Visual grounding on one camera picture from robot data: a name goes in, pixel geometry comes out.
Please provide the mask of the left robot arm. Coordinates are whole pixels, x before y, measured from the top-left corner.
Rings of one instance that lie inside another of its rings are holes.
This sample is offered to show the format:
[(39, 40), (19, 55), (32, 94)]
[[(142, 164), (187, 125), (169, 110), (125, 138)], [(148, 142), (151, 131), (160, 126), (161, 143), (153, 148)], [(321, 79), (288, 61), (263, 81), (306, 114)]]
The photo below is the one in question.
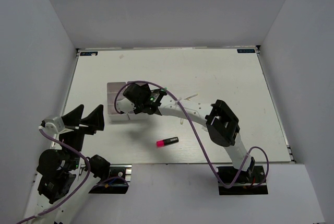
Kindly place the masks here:
[(61, 148), (47, 149), (39, 157), (37, 172), (42, 177), (31, 223), (70, 223), (93, 185), (110, 177), (107, 160), (99, 155), (87, 158), (81, 153), (84, 137), (104, 130), (103, 110), (100, 104), (82, 117), (81, 104), (64, 116), (42, 120), (39, 131)]

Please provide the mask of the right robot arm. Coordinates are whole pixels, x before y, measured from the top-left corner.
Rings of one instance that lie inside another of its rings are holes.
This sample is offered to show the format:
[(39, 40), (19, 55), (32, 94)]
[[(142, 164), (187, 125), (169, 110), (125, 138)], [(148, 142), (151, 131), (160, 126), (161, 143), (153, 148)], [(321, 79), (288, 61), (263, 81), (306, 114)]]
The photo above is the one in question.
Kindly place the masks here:
[(201, 125), (213, 143), (223, 147), (229, 155), (236, 181), (248, 182), (255, 174), (255, 161), (241, 140), (239, 120), (222, 100), (213, 104), (179, 100), (164, 88), (151, 90), (148, 83), (128, 82), (123, 99), (115, 108), (121, 113), (173, 116)]

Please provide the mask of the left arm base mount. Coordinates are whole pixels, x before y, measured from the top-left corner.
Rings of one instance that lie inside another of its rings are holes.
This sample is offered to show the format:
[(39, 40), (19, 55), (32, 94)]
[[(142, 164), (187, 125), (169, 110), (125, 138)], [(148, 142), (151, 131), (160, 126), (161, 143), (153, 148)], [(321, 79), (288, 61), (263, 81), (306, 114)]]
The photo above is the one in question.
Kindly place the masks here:
[(130, 185), (131, 175), (131, 164), (113, 164), (110, 166), (109, 177), (94, 186), (89, 191), (89, 194), (126, 194)]

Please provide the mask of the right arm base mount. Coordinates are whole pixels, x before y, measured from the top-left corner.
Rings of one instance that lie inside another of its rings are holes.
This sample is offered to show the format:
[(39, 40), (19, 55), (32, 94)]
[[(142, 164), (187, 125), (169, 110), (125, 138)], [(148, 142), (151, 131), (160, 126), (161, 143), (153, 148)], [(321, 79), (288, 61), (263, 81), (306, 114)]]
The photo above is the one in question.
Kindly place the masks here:
[[(233, 167), (222, 166), (217, 167), (217, 174), (220, 179), (229, 185), (234, 179), (237, 170)], [(263, 166), (254, 166), (253, 173), (248, 176), (241, 172), (236, 182), (231, 188), (225, 188), (218, 182), (218, 190), (220, 196), (236, 196), (236, 195), (268, 195), (268, 188), (266, 181), (260, 186), (256, 187), (265, 178), (265, 171)]]

